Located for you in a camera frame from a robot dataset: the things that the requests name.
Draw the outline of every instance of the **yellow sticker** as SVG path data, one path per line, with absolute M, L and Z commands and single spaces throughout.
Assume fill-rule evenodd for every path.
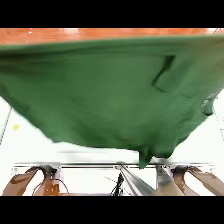
M 19 129 L 19 124 L 15 124 L 14 126 L 13 126 L 13 130 L 18 130 Z

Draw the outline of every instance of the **wooden floor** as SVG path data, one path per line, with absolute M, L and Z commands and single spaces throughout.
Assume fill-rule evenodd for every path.
M 75 41 L 96 38 L 202 35 L 221 28 L 1 28 L 0 44 Z

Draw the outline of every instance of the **green garment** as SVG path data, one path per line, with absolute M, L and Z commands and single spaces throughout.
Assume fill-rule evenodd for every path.
M 54 142 L 139 151 L 141 168 L 212 114 L 223 72 L 222 35 L 0 46 L 18 113 Z

